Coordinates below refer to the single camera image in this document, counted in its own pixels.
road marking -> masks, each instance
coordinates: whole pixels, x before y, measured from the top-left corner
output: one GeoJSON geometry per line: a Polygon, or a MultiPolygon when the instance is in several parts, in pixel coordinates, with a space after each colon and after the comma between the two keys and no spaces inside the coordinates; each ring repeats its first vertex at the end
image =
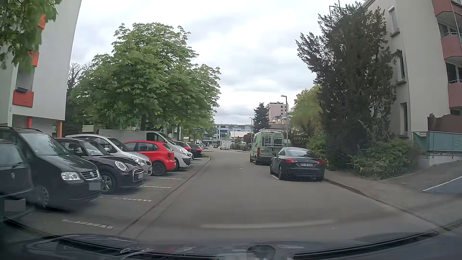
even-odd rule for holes
{"type": "Polygon", "coordinates": [[[63,219],[63,220],[61,220],[61,221],[62,221],[62,222],[68,222],[68,223],[74,223],[74,224],[81,224],[81,225],[99,227],[99,228],[107,228],[107,229],[113,229],[113,228],[114,228],[114,226],[101,225],[101,224],[94,224],[94,223],[86,222],[86,221],[72,221],[72,220],[68,220],[68,219],[63,219]]]}
{"type": "Polygon", "coordinates": [[[168,179],[168,180],[182,180],[179,178],[166,178],[166,177],[158,177],[159,179],[168,179]]]}
{"type": "Polygon", "coordinates": [[[332,224],[332,219],[320,219],[312,221],[287,222],[287,223],[262,223],[262,224],[202,224],[203,229],[278,229],[317,226],[332,224]]]}
{"type": "Polygon", "coordinates": [[[119,197],[114,197],[113,199],[125,199],[125,200],[137,200],[137,201],[152,201],[150,199],[142,199],[142,198],[119,198],[119,197]]]}
{"type": "Polygon", "coordinates": [[[459,177],[457,177],[457,178],[455,178],[455,179],[452,179],[452,180],[450,180],[450,181],[446,181],[445,183],[438,184],[438,185],[436,185],[436,186],[430,187],[430,188],[428,188],[428,189],[424,189],[424,190],[422,190],[422,191],[423,191],[423,192],[426,192],[426,191],[431,190],[431,189],[433,189],[433,188],[440,187],[440,186],[445,185],[445,184],[448,184],[448,183],[450,183],[450,182],[452,182],[452,181],[458,180],[458,179],[460,179],[460,178],[462,178],[462,176],[459,176],[459,177]]]}
{"type": "Polygon", "coordinates": [[[148,187],[148,188],[166,188],[166,189],[170,189],[171,187],[160,187],[160,186],[145,186],[145,185],[142,185],[140,187],[148,187]]]}

lamp post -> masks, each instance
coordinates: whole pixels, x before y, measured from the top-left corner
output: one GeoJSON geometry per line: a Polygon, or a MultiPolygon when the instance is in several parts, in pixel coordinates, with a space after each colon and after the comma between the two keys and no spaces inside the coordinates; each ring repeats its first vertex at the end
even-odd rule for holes
{"type": "Polygon", "coordinates": [[[289,109],[289,105],[287,103],[287,96],[281,95],[281,97],[286,98],[286,145],[289,145],[289,120],[287,117],[287,110],[289,109]]]}

red car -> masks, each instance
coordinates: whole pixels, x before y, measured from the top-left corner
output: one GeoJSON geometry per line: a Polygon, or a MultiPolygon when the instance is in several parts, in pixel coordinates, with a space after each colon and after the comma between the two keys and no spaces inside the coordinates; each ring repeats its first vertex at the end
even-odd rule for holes
{"type": "Polygon", "coordinates": [[[139,152],[152,162],[153,176],[163,176],[167,171],[173,171],[176,168],[175,154],[168,144],[155,141],[129,141],[125,145],[130,152],[139,152]]]}

car headlight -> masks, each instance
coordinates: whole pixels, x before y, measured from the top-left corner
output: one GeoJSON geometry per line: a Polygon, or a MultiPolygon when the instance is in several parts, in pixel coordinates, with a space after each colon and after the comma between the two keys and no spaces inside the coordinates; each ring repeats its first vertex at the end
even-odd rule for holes
{"type": "Polygon", "coordinates": [[[117,168],[119,168],[120,170],[122,171],[126,171],[128,170],[127,166],[125,165],[125,163],[121,162],[121,161],[115,161],[115,166],[117,166],[117,168]]]}
{"type": "Polygon", "coordinates": [[[141,160],[140,158],[132,156],[132,159],[135,160],[135,162],[137,162],[141,166],[143,166],[145,164],[145,162],[143,160],[141,160]]]}
{"type": "Polygon", "coordinates": [[[61,178],[63,180],[79,180],[80,176],[76,172],[62,172],[61,178]]]}

sky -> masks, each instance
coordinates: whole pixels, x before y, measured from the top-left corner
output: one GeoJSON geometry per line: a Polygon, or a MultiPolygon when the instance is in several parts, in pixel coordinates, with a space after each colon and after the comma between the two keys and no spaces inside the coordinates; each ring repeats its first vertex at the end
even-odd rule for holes
{"type": "MultiPolygon", "coordinates": [[[[160,22],[191,32],[194,62],[220,67],[215,123],[250,124],[259,103],[285,102],[313,86],[315,75],[297,56],[300,33],[320,34],[318,14],[338,0],[82,0],[71,62],[110,53],[122,23],[160,22]]],[[[355,0],[340,0],[352,4],[355,0]]]]}

